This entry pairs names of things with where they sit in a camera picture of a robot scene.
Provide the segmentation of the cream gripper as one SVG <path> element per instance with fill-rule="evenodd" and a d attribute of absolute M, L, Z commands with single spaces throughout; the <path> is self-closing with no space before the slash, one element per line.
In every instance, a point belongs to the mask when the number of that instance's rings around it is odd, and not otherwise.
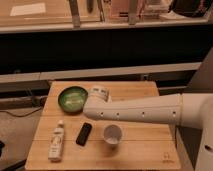
<path fill-rule="evenodd" d="M 109 90 L 102 86 L 93 86 L 89 91 L 90 97 L 97 97 L 105 102 L 110 101 Z"/>

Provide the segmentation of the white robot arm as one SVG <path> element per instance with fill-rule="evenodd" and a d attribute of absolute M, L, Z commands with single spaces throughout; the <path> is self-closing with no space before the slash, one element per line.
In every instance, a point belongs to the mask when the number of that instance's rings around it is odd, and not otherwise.
<path fill-rule="evenodd" d="M 94 120 L 174 124 L 202 130 L 195 171 L 213 170 L 213 93 L 182 93 L 109 101 L 109 91 L 90 89 L 83 108 Z"/>

